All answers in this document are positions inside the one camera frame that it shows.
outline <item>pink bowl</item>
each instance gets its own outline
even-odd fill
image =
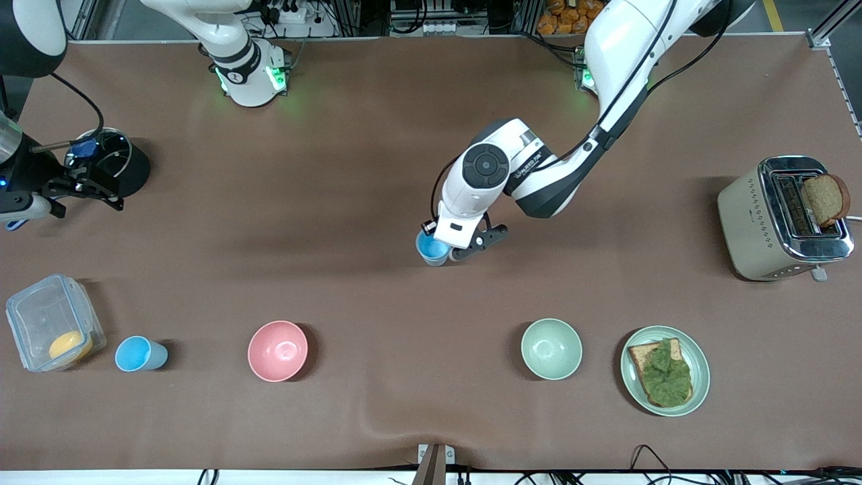
[[[270,322],[254,333],[248,344],[248,365],[267,382],[293,377],[309,356],[309,342],[303,330],[285,321]]]

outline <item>yellow floor line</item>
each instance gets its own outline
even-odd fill
[[[778,16],[778,9],[775,8],[775,0],[763,0],[763,8],[766,10],[766,16],[769,17],[772,32],[784,32],[781,17]]]

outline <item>sandwich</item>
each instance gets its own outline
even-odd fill
[[[691,399],[691,370],[683,359],[679,339],[635,345],[628,353],[647,398],[655,406],[682,406]]]

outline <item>clear plastic container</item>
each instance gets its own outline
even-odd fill
[[[10,298],[6,318],[21,363],[33,372],[69,367],[105,345],[86,290],[63,274],[52,274]]]

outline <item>green led light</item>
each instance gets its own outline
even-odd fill
[[[581,84],[588,87],[593,87],[596,85],[596,81],[593,80],[592,74],[590,74],[589,69],[584,69],[584,73],[581,74]]]
[[[218,75],[218,80],[222,83],[222,91],[228,92],[228,87],[224,84],[225,80],[224,77],[222,77],[222,73],[219,72],[218,69],[216,69],[215,74]]]
[[[266,75],[270,77],[272,87],[276,91],[281,91],[287,86],[287,82],[284,80],[284,69],[272,69],[268,66],[266,68]]]

